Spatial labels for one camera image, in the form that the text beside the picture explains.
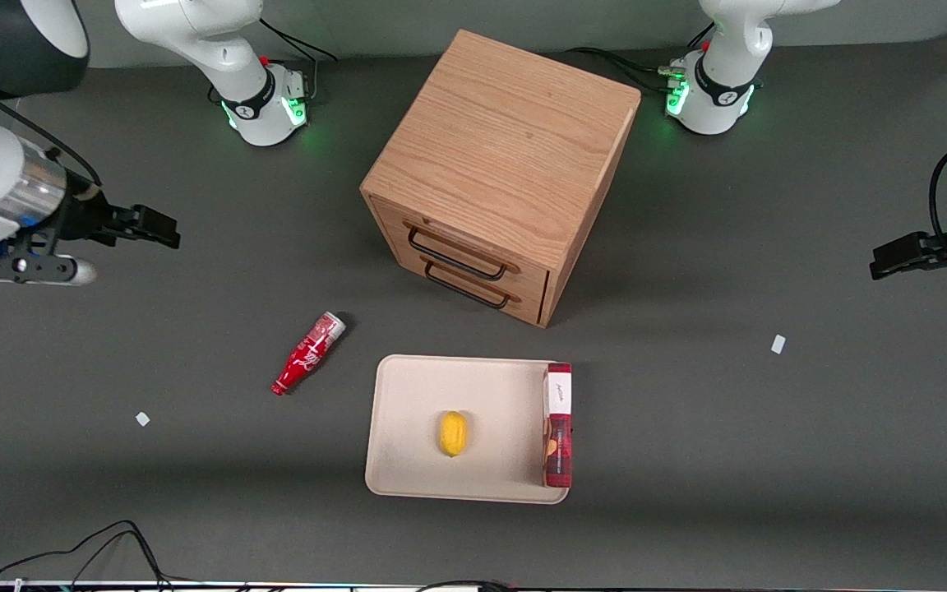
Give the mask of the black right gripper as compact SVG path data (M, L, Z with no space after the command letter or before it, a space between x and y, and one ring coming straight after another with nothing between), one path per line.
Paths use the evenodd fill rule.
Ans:
M150 241L178 250L177 221L151 207L110 205L97 184L78 173L65 176L65 196L53 214L53 236L58 241L90 240L116 247L118 240Z

